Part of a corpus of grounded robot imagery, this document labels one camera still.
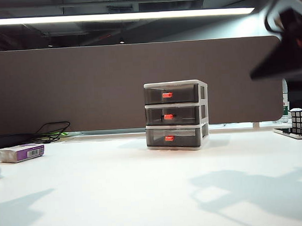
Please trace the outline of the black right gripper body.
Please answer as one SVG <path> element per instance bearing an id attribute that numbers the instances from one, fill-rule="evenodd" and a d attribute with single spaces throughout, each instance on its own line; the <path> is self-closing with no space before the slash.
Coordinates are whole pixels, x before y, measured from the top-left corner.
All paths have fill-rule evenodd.
<path id="1" fill-rule="evenodd" d="M 280 12 L 276 18 L 275 25 L 278 29 L 273 29 L 268 22 L 269 12 L 265 16 L 265 29 L 269 32 L 277 33 L 284 38 L 296 38 L 302 40 L 302 15 L 294 9 L 287 8 Z"/>

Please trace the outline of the black triangular right gripper finger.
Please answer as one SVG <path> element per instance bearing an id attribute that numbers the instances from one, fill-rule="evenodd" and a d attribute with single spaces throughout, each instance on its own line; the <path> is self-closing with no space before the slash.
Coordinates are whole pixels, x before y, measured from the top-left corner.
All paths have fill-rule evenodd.
<path id="1" fill-rule="evenodd" d="M 302 33 L 283 35 L 281 42 L 251 71 L 250 78 L 302 81 Z"/>

